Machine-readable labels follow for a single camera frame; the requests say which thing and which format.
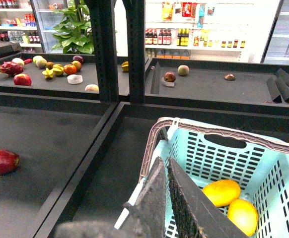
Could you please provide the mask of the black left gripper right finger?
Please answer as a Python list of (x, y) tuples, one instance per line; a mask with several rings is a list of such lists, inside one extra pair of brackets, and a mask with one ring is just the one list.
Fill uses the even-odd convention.
[(246, 237), (171, 157), (168, 158), (167, 172), (173, 216), (180, 238)]

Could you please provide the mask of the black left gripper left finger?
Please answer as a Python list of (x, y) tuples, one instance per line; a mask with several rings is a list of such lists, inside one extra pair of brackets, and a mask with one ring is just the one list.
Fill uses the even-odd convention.
[(135, 204), (124, 206), (129, 211), (123, 224), (128, 237), (165, 237), (166, 173), (161, 157), (155, 159)]

